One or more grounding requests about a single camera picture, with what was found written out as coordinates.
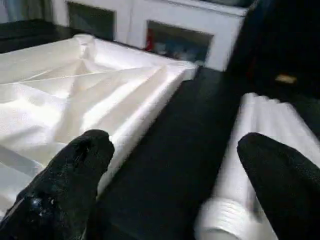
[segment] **white furniture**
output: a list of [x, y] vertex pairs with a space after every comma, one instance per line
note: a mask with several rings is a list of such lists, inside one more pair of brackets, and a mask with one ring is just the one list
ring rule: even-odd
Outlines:
[[129, 45], [144, 48], [148, 21], [212, 35], [205, 66], [227, 68], [247, 10], [195, 0], [135, 0]]
[[[67, 0], [52, 0], [55, 23], [69, 25]], [[114, 40], [143, 49], [148, 21], [212, 36], [205, 66], [225, 71], [248, 9], [199, 0], [71, 0], [115, 12]]]
[[115, 12], [114, 40], [126, 44], [130, 30], [131, 12], [134, 0], [52, 0], [54, 23], [69, 26], [67, 3], [83, 4]]

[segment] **black table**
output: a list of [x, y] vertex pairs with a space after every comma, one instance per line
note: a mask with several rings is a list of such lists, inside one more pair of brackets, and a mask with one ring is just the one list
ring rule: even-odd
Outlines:
[[[39, 21], [0, 25], [0, 51], [50, 43], [77, 32]], [[152, 235], [153, 221], [161, 216], [158, 228], [166, 231], [177, 218], [172, 202], [184, 214], [185, 222], [177, 225], [183, 232], [180, 239], [194, 239], [195, 217], [212, 192], [241, 96], [251, 91], [289, 101], [320, 137], [318, 100], [283, 85], [253, 85], [246, 78], [202, 68], [195, 79], [182, 83], [103, 193], [102, 222], [109, 219], [112, 228], [120, 229], [108, 239], [138, 239], [121, 232], [119, 224], [124, 220], [136, 226], [147, 215], [149, 221], [139, 230]]]

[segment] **red object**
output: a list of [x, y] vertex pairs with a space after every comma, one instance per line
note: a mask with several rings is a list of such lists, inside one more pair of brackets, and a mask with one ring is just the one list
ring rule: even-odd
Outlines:
[[150, 52], [154, 49], [155, 46], [155, 38], [154, 38], [154, 33], [151, 29], [148, 29], [148, 33], [146, 36], [146, 44], [145, 44], [145, 49], [146, 51]]

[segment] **black glove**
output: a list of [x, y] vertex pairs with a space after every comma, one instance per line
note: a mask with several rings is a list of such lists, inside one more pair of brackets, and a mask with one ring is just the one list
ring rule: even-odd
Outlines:
[[0, 239], [80, 240], [114, 151], [102, 130], [71, 141], [18, 194], [0, 223]]
[[320, 169], [259, 133], [244, 136], [237, 152], [278, 239], [319, 239]]

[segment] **white shelf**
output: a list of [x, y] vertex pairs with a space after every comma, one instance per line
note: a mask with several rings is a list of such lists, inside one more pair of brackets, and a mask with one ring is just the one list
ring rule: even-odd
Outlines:
[[230, 14], [235, 16], [243, 17], [247, 15], [247, 12], [249, 8], [244, 7], [236, 7], [236, 6], [227, 6], [212, 2], [206, 2], [206, 1], [198, 1], [198, 0], [162, 0], [174, 3], [174, 4], [180, 4], [180, 5], [187, 5], [191, 7], [201, 8], [201, 9], [207, 9], [215, 12], [219, 12], [222, 14]]

